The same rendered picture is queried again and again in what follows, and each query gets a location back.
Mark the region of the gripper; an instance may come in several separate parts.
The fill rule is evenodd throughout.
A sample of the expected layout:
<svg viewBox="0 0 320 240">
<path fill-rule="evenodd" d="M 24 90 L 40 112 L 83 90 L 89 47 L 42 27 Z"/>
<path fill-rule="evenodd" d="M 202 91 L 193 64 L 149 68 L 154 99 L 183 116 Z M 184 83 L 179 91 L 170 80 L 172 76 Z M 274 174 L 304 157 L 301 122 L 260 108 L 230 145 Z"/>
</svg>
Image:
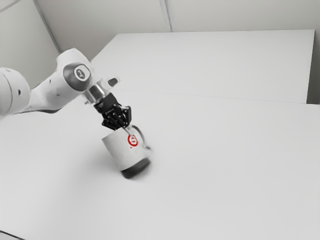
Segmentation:
<svg viewBox="0 0 320 240">
<path fill-rule="evenodd" d="M 109 93 L 93 107 L 101 114 L 102 125 L 111 130 L 126 128 L 132 121 L 132 109 L 130 106 L 122 106 L 116 97 Z"/>
</svg>

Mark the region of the white mug with red print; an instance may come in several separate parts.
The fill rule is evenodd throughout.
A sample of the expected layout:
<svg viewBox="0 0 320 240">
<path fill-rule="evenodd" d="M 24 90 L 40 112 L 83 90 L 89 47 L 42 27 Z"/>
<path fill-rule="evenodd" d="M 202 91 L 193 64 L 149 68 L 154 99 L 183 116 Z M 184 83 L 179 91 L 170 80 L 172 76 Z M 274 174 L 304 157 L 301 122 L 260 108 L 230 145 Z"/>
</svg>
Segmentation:
<svg viewBox="0 0 320 240">
<path fill-rule="evenodd" d="M 136 125 L 121 127 L 101 140 L 126 179 L 139 175 L 151 164 L 151 148 Z"/>
</svg>

